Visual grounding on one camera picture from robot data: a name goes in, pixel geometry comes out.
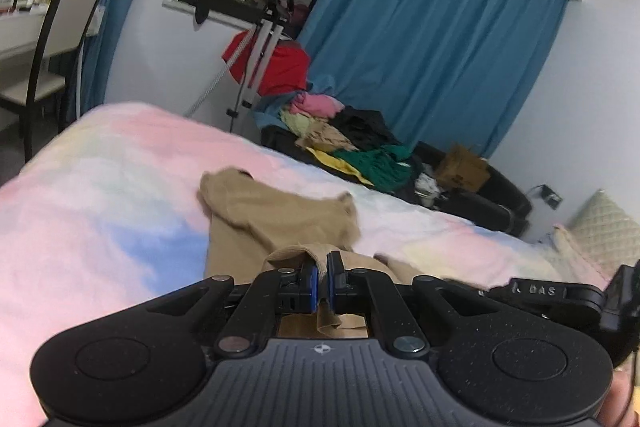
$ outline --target chair backrest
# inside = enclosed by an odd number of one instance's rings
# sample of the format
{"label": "chair backrest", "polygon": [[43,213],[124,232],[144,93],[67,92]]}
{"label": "chair backrest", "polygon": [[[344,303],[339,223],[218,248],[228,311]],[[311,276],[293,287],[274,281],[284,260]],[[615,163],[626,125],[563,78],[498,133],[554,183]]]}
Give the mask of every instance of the chair backrest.
{"label": "chair backrest", "polygon": [[40,39],[46,39],[44,57],[75,50],[91,22],[98,0],[52,0]]}

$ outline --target pillow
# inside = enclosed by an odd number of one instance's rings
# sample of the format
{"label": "pillow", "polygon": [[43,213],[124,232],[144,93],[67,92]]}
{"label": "pillow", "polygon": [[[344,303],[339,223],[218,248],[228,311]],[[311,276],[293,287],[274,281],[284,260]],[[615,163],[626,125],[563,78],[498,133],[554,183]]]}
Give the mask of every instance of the pillow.
{"label": "pillow", "polygon": [[598,190],[568,227],[583,256],[608,278],[640,259],[640,225]]}
{"label": "pillow", "polygon": [[560,225],[554,226],[547,241],[539,245],[540,255],[558,272],[558,281],[591,284],[604,290],[609,279],[600,267],[586,259],[571,233]]}

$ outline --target chair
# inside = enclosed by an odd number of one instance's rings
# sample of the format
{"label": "chair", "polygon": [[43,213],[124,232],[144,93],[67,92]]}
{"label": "chair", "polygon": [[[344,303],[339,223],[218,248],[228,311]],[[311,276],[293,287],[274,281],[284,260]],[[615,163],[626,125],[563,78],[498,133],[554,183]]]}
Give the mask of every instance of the chair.
{"label": "chair", "polygon": [[[64,130],[70,95],[68,76],[72,74],[78,61],[80,45],[97,3],[98,0],[51,0],[42,23],[30,73],[2,74],[0,107],[20,118],[26,162],[33,157],[31,135],[36,110],[61,90],[64,93],[58,115],[58,132]],[[73,65],[66,78],[43,68],[46,58],[69,52],[73,53]]]}

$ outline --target human hand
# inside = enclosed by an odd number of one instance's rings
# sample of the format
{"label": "human hand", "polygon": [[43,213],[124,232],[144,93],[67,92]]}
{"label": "human hand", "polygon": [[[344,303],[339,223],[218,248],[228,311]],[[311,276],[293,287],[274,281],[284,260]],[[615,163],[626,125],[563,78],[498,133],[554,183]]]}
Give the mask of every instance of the human hand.
{"label": "human hand", "polygon": [[638,415],[634,412],[633,400],[625,412],[629,394],[632,392],[629,375],[622,371],[615,371],[611,389],[598,415],[598,421],[603,427],[638,427]]}

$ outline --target red cloth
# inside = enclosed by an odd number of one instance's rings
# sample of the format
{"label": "red cloth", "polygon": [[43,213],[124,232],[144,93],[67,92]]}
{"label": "red cloth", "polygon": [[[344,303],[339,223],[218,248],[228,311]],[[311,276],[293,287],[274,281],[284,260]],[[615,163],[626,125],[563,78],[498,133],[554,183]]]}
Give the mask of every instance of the red cloth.
{"label": "red cloth", "polygon": [[[234,37],[222,55],[225,62],[229,61],[231,55],[234,54],[234,51],[238,48],[246,34],[247,32],[245,31]],[[252,39],[252,42],[249,42],[249,45],[231,67],[231,75],[238,83],[242,81],[242,76],[244,75],[244,70],[254,42],[255,37]],[[267,96],[269,94],[284,94],[296,90],[305,90],[306,73],[309,70],[310,63],[311,59],[309,55],[305,53],[297,42],[279,42],[264,73],[258,94],[260,94],[260,96]]]}

